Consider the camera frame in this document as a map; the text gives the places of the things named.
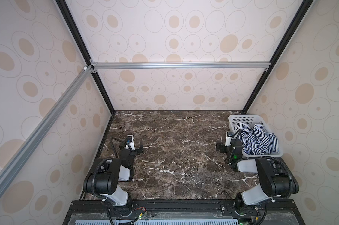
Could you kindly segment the horizontal aluminium back rail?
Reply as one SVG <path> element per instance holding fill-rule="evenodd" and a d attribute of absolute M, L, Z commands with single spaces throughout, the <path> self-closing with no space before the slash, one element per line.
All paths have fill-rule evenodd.
<path fill-rule="evenodd" d="M 99 63 L 95 69 L 192 69 L 192 68 L 268 68 L 268 61 L 235 61 L 235 62 L 137 62 L 137 63 Z"/>

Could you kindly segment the blue white striped tank top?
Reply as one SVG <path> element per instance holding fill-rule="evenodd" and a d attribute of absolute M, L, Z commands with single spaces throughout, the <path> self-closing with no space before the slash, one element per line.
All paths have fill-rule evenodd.
<path fill-rule="evenodd" d="M 238 135 L 243 143 L 243 152 L 247 155 L 272 155 L 279 153 L 277 137 L 265 131 L 263 123 L 254 124 L 253 128 L 238 122 L 235 125 L 235 132 L 241 130 Z"/>

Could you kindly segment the left black corner post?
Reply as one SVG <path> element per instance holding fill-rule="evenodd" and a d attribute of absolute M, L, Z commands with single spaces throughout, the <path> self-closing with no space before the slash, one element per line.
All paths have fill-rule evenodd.
<path fill-rule="evenodd" d="M 67 27 L 69 28 L 70 30 L 70 33 L 80 51 L 80 54 L 82 56 L 82 58 L 84 59 L 86 65 L 90 65 L 90 66 L 93 66 L 93 63 L 91 62 L 92 58 L 89 54 L 89 51 L 85 45 L 85 42 L 82 38 L 82 35 L 80 34 L 80 31 L 76 25 L 76 22 L 70 12 L 70 9 L 66 3 L 66 1 L 64 0 L 55 0 L 58 8 L 59 8 L 59 11 L 60 13 L 62 14 L 63 18 L 64 18 L 64 21 L 65 23 L 67 24 Z M 93 72 L 92 73 L 92 77 L 110 111 L 111 114 L 114 114 L 116 112 L 116 110 L 114 109 L 109 97 L 108 97 L 108 94 L 105 90 L 105 87 L 104 87 L 104 84 L 98 74 L 98 72 Z"/>

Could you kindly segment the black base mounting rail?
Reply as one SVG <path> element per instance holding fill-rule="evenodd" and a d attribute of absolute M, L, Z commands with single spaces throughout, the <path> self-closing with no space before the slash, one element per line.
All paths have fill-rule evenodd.
<path fill-rule="evenodd" d="M 235 212 L 232 200 L 134 200 L 110 206 L 100 200 L 73 201 L 65 225 L 303 225 L 294 200 L 277 200 Z"/>

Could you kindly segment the black corner post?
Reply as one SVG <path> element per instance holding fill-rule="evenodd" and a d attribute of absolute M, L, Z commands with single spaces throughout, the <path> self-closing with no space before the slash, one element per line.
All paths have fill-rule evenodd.
<path fill-rule="evenodd" d="M 59 8 L 59 11 L 60 13 L 62 14 L 63 18 L 64 18 L 64 21 L 65 23 L 67 24 L 67 27 L 69 28 L 70 30 L 70 33 L 80 51 L 80 54 L 82 56 L 82 58 L 84 59 L 86 65 L 90 65 L 90 66 L 93 66 L 93 63 L 91 62 L 92 58 L 89 54 L 89 51 L 85 45 L 85 42 L 82 38 L 82 35 L 80 34 L 80 31 L 76 25 L 76 22 L 70 12 L 70 9 L 66 3 L 66 1 L 64 0 L 55 0 L 58 8 Z M 116 112 L 116 110 L 114 109 L 109 97 L 108 97 L 108 94 L 105 90 L 105 87 L 104 87 L 104 84 L 98 74 L 98 72 L 93 72 L 92 73 L 92 77 L 110 111 L 111 114 L 114 114 Z"/>
<path fill-rule="evenodd" d="M 265 82 L 267 81 L 269 75 L 271 74 L 272 70 L 275 68 L 276 64 L 278 63 L 279 59 L 281 58 L 282 54 L 284 53 L 286 47 L 288 46 L 289 42 L 291 41 L 292 37 L 294 36 L 295 32 L 299 28 L 301 22 L 303 21 L 306 13 L 308 12 L 309 8 L 313 4 L 314 0 L 305 0 L 302 1 L 299 9 L 297 10 L 296 14 L 294 15 L 293 19 L 291 20 L 288 29 L 286 30 L 283 38 L 281 39 L 278 47 L 276 48 L 274 55 L 270 59 L 270 66 L 269 68 L 265 69 L 263 74 L 261 75 L 259 81 L 257 82 L 253 92 L 251 93 L 249 99 L 247 100 L 245 106 L 241 110 L 242 114 L 247 114 L 250 107 L 252 106 L 253 102 L 255 101 L 256 97 L 258 96 L 259 92 L 261 91 L 262 87 L 264 86 Z"/>

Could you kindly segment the diagonal aluminium left rail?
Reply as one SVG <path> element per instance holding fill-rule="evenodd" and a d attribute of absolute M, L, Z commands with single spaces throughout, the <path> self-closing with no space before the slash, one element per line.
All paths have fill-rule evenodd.
<path fill-rule="evenodd" d="M 49 129 L 56 122 L 65 107 L 72 100 L 80 86 L 86 80 L 88 75 L 93 71 L 92 65 L 87 65 L 84 70 L 75 78 L 69 88 L 55 103 L 51 110 L 47 113 L 45 118 L 38 124 L 32 134 L 26 139 L 19 151 L 11 158 L 0 173 L 0 198 L 8 189 L 14 178 L 24 167 L 29 157 L 38 147 L 40 142 L 44 139 Z"/>

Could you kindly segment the white plastic laundry basket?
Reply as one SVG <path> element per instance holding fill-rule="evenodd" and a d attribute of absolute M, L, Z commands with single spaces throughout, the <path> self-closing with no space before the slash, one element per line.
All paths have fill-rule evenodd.
<path fill-rule="evenodd" d="M 228 117 L 229 120 L 229 125 L 230 125 L 230 131 L 232 131 L 233 133 L 235 133 L 235 125 L 238 122 L 244 123 L 246 125 L 248 125 L 250 128 L 254 127 L 254 124 L 256 123 L 263 123 L 264 127 L 265 127 L 265 131 L 266 132 L 270 132 L 273 133 L 272 130 L 270 129 L 269 125 L 266 124 L 266 122 L 264 121 L 264 119 L 258 115 L 250 115 L 250 114 L 238 114 L 238 115 L 230 115 Z M 272 154 L 272 155 L 263 155 L 263 156 L 271 156 L 271 157 L 281 157 L 283 155 L 283 149 L 279 144 L 279 153 L 277 154 Z M 244 157 L 259 157 L 262 155 L 247 155 L 243 152 L 243 156 Z"/>

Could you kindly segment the right black corner post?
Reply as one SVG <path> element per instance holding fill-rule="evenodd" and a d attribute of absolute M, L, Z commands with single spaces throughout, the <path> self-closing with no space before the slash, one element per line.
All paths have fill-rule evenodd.
<path fill-rule="evenodd" d="M 263 74 L 261 75 L 259 81 L 257 82 L 253 92 L 251 93 L 249 99 L 247 100 L 245 106 L 241 110 L 242 114 L 247 114 L 250 107 L 252 106 L 253 102 L 255 101 L 256 97 L 258 96 L 259 92 L 261 91 L 262 87 L 264 86 L 265 82 L 267 81 L 269 75 L 271 74 L 272 70 L 275 68 L 276 64 L 278 63 L 279 59 L 281 58 L 282 54 L 284 53 L 286 47 L 288 46 L 289 42 L 291 41 L 292 37 L 294 36 L 295 32 L 299 28 L 301 22 L 303 21 L 306 13 L 308 12 L 309 8 L 313 4 L 314 0 L 305 0 L 302 1 L 299 9 L 297 10 L 296 14 L 294 15 L 293 19 L 291 20 L 288 29 L 286 30 L 283 38 L 281 39 L 278 47 L 276 48 L 274 55 L 270 59 L 270 66 L 269 68 L 265 69 Z"/>

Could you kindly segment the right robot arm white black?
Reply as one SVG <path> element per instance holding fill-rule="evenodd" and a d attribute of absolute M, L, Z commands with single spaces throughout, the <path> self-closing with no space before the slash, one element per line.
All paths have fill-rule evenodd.
<path fill-rule="evenodd" d="M 243 157 L 242 142 L 233 138 L 225 143 L 218 140 L 216 150 L 227 155 L 225 163 L 232 170 L 258 175 L 258 185 L 236 195 L 233 207 L 238 215 L 245 215 L 247 206 L 288 199 L 299 192 L 299 183 L 281 157 Z"/>

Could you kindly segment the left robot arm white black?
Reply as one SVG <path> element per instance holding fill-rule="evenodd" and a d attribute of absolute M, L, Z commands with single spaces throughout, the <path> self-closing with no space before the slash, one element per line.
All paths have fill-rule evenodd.
<path fill-rule="evenodd" d="M 143 143 L 135 148 L 133 135 L 123 141 L 115 140 L 120 142 L 119 153 L 114 158 L 98 158 L 93 162 L 83 182 L 83 191 L 105 204 L 122 207 L 131 203 L 131 197 L 119 183 L 132 181 L 135 157 L 142 154 L 144 148 Z"/>

